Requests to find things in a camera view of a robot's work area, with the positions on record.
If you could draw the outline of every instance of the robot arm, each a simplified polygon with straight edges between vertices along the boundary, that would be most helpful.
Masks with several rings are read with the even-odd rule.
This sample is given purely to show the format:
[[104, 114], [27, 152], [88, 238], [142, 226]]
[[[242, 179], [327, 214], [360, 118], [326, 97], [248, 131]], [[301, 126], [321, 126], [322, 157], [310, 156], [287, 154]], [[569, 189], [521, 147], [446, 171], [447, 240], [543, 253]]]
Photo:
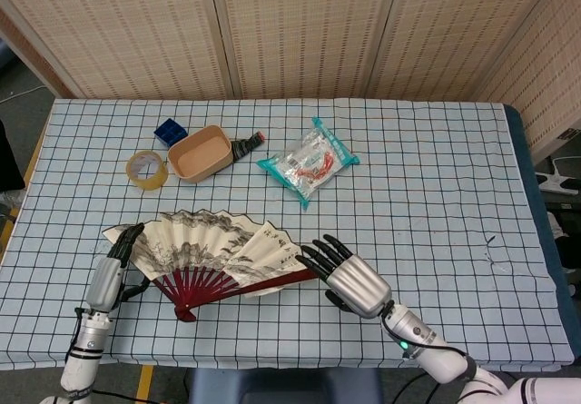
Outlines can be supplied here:
[[313, 241], [321, 252], [303, 246], [296, 258], [330, 286], [333, 304], [361, 318], [381, 318], [384, 330], [438, 383], [468, 383], [458, 404], [573, 404], [581, 379], [520, 379], [510, 389], [496, 375], [478, 367], [464, 351], [450, 347], [406, 306], [391, 299], [391, 288], [360, 256], [339, 240], [323, 235]]
[[61, 386], [66, 398], [47, 398], [41, 404], [89, 404], [94, 379], [103, 356], [105, 342], [112, 322], [109, 312], [121, 301], [144, 291], [149, 281], [140, 286], [123, 291], [123, 274], [133, 244], [143, 231], [139, 223], [125, 230], [115, 245], [95, 269], [93, 281], [87, 292], [89, 309], [77, 308], [78, 328], [64, 365]]

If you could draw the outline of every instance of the folding fan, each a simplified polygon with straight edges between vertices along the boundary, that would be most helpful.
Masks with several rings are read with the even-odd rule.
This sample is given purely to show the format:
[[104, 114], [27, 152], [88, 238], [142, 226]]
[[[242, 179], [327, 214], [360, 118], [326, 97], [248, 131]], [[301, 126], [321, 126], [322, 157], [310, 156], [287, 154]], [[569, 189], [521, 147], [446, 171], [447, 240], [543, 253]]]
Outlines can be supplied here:
[[[127, 225], [103, 232], [115, 242]], [[263, 295], [315, 278], [295, 260], [300, 247], [269, 222], [226, 211], [161, 213], [133, 245], [131, 261], [175, 304], [180, 320], [194, 307], [235, 295]]]

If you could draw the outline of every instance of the small blue container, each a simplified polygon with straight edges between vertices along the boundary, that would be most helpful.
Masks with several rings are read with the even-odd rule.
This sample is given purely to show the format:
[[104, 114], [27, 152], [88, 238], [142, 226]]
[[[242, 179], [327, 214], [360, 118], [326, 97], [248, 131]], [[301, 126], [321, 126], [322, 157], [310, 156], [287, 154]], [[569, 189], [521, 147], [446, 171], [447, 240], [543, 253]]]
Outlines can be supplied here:
[[188, 135], [185, 129], [172, 119], [167, 119], [153, 133], [168, 148]]

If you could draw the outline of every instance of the checkered tablecloth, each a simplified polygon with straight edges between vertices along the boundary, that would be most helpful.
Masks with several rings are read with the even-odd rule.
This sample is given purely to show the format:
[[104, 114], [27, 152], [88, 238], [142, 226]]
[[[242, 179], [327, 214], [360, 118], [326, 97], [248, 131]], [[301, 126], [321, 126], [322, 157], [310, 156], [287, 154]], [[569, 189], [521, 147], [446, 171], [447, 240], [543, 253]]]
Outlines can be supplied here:
[[[361, 159], [320, 189], [307, 211], [255, 162], [318, 115]], [[194, 133], [263, 131], [257, 151], [196, 185], [130, 184], [137, 151], [173, 118]], [[450, 344], [491, 369], [555, 370], [572, 352], [561, 325], [500, 104], [383, 100], [145, 102], [56, 100], [34, 176], [0, 270], [2, 368], [62, 364], [101, 231], [180, 209], [247, 213], [295, 242], [338, 236]], [[128, 283], [142, 275], [127, 273]], [[247, 368], [412, 365], [377, 320], [339, 311], [323, 284], [231, 298], [175, 319], [155, 287], [114, 314], [105, 360]]]

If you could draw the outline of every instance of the floor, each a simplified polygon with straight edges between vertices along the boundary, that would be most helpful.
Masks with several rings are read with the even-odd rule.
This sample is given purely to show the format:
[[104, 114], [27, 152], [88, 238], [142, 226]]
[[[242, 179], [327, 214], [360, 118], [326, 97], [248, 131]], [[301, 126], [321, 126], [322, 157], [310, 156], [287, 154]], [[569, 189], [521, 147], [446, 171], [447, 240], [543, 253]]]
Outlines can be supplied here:
[[[13, 94], [35, 88], [41, 83], [17, 60], [0, 72], [0, 100]], [[15, 158], [24, 174], [30, 162], [36, 143], [41, 135], [48, 116], [53, 96], [49, 91], [40, 89], [14, 100], [0, 103], [0, 119], [5, 124], [8, 139], [11, 142]], [[564, 148], [559, 154], [580, 154], [581, 137], [572, 143], [573, 147]], [[563, 174], [577, 175], [581, 178], [581, 160], [563, 161]], [[0, 396], [3, 402], [36, 403], [46, 396], [59, 391], [61, 369], [0, 371]], [[385, 402], [391, 402], [395, 394], [420, 370], [382, 370], [381, 378]], [[156, 367], [149, 390], [149, 399], [165, 401], [172, 404], [187, 402], [183, 387], [185, 370]], [[559, 377], [581, 377], [581, 367], [566, 367], [553, 374]], [[103, 365], [99, 370], [95, 388], [109, 390], [134, 397], [140, 382], [141, 367], [127, 364]], [[422, 378], [410, 387], [401, 397], [401, 402], [408, 404], [423, 403], [434, 387], [434, 381]], [[440, 388], [430, 402], [455, 402], [461, 390], [461, 383], [454, 383]], [[95, 404], [113, 404], [122, 402], [117, 398], [94, 396]]]

